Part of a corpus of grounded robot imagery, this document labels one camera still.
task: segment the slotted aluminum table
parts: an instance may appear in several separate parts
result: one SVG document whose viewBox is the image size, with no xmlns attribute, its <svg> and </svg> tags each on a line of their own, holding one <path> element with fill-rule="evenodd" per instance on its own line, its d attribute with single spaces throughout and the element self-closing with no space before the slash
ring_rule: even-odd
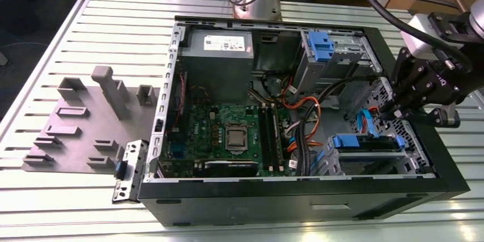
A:
<svg viewBox="0 0 484 242">
<path fill-rule="evenodd" d="M 283 3 L 282 10 L 284 21 L 379 28 L 394 54 L 404 45 L 398 30 L 372 9 Z M 404 21 L 411 18 L 404 11 L 392 12 Z M 478 93 L 458 106 L 460 128 L 439 130 L 472 191 L 386 220 L 166 228 L 143 205 L 111 204 L 112 176 L 20 170 L 22 158 L 60 98 L 56 86 L 63 77 L 95 84 L 90 78 L 95 65 L 110 65 L 127 86 L 162 86 L 175 15 L 231 17 L 232 9 L 226 0 L 78 0 L 0 123 L 0 238 L 484 240 L 484 113 Z"/>
</svg>

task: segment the green motherboard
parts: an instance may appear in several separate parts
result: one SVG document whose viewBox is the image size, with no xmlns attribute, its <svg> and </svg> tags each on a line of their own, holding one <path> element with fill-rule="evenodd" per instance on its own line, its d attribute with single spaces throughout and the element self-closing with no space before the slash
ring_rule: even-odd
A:
<svg viewBox="0 0 484 242">
<path fill-rule="evenodd" d="M 288 175 L 286 139 L 280 136 L 280 124 L 288 123 L 288 118 L 288 110 L 275 106 L 192 105 L 187 139 L 168 144 L 170 158 L 162 160 L 166 172 L 174 177 L 194 177 L 203 162 L 230 161 L 258 163 L 258 176 Z"/>
</svg>

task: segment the power supply label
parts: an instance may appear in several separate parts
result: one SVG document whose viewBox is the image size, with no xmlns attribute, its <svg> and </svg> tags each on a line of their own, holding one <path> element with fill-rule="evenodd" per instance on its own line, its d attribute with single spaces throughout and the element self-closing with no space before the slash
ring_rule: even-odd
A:
<svg viewBox="0 0 484 242">
<path fill-rule="evenodd" d="M 207 35 L 204 50 L 246 51 L 244 37 Z"/>
</svg>

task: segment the floor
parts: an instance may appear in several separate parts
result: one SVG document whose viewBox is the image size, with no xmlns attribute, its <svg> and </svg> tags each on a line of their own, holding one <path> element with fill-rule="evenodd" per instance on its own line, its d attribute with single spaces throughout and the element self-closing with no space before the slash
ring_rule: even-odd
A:
<svg viewBox="0 0 484 242">
<path fill-rule="evenodd" d="M 22 44 L 7 48 L 3 47 L 22 42 L 48 45 L 75 2 L 76 0 L 39 0 L 32 2 L 42 26 L 30 35 L 11 35 L 0 26 L 0 53 L 10 60 L 6 66 L 0 66 L 0 120 L 10 109 L 10 105 L 46 50 L 46 46 L 40 44 Z"/>
</svg>

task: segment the blue cable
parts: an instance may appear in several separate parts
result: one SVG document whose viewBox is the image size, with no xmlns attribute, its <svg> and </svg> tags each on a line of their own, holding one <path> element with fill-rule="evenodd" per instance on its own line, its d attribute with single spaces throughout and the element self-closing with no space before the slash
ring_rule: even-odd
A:
<svg viewBox="0 0 484 242">
<path fill-rule="evenodd" d="M 358 131 L 362 131 L 363 128 L 363 118 L 367 119 L 367 128 L 368 133 L 374 137 L 380 137 L 379 132 L 376 130 L 375 124 L 374 124 L 374 118 L 371 117 L 371 113 L 367 109 L 362 109 L 356 114 L 356 127 Z"/>
</svg>

